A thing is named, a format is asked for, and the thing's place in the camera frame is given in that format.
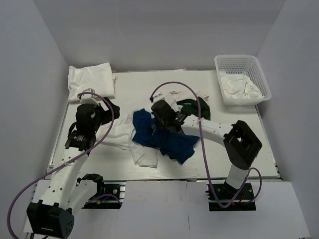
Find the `blue cloth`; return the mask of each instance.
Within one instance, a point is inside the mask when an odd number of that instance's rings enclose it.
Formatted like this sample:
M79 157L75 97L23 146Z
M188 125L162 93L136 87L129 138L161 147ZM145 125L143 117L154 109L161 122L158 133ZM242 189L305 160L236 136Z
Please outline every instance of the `blue cloth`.
M167 128L157 127L157 119L151 113L141 109L133 113L133 125L136 134L133 141L146 147L160 149L162 155L175 158L180 164L194 154L194 145L198 136L173 133Z

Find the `white enclosure wall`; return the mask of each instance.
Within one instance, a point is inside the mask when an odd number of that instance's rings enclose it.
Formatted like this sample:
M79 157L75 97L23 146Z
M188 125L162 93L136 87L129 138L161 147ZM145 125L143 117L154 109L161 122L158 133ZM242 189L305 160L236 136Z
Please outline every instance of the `white enclosure wall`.
M260 105L282 177L319 238L319 1L287 0L258 59L273 98Z
M69 65L213 69L256 55L285 0L34 0Z
M14 196L46 170L67 100L68 65L32 0L0 0L0 238ZM33 189L12 216L20 236Z

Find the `white laundry basket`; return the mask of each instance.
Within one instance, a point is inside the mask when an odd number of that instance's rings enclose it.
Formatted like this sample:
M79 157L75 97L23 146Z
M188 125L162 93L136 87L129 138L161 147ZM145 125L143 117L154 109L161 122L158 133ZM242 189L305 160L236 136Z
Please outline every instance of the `white laundry basket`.
M221 94L225 105L256 105L261 101L267 101L271 98L269 86L259 61L254 56L249 55L220 55L215 57L215 66ZM259 88L264 98L260 99L231 99L225 96L221 83L222 76L245 75L249 76L251 81Z

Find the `black bracket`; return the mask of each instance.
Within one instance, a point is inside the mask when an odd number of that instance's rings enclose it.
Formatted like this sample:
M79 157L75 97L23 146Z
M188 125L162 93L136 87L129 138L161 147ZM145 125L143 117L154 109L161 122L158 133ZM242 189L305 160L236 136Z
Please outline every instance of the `black bracket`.
M115 119L120 117L120 107L113 104L107 97L104 99L111 105ZM65 148L78 148L79 151L87 150L96 142L95 133L103 124L112 120L111 109L105 111L101 104L81 104L75 114L76 122L69 129Z
M105 194L112 194L117 198L120 198L121 184L104 184ZM86 204L83 209L120 209L121 205L115 201L114 198L109 197L102 203L89 203Z
M103 176L96 173L90 173L90 174L88 173L82 179L78 178L77 183L80 183L82 180L90 180L97 184L96 194L92 198L96 198L105 194Z
M227 204L229 200L233 197L233 194L227 191L227 187L224 184L213 184L214 190L219 200L223 201L222 204ZM246 204L247 201L251 200L254 197L254 191L250 183L246 183L240 194L235 199L235 202L232 203L228 208L221 208L217 202L210 189L206 191L208 193L208 205L209 211L255 211L256 205L255 202Z

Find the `white tabletop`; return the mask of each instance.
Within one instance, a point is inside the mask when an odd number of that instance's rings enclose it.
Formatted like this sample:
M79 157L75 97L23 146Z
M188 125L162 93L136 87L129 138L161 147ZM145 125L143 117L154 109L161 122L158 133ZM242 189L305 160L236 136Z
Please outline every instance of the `white tabletop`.
M273 155L254 106L240 109L223 104L216 71L156 71L115 73L115 99L121 114L129 114L133 109L142 109L149 104L153 90L167 81L180 81L195 91L205 90L209 94L211 120L223 123L245 121L263 144L252 166L258 168L263 177L277 177ZM170 91L187 90L182 85L170 84L159 89L164 95ZM78 104L70 104L66 113L60 139L53 157L54 166L61 163L68 129L75 122ZM209 171L212 178L225 178L231 163L223 146L205 140ZM131 153L114 146L99 145L90 154L81 168L79 176L97 173L105 180L146 180L146 179L203 179L207 178L200 142L195 154L183 165L168 158L159 158L157 168L139 167L133 162Z

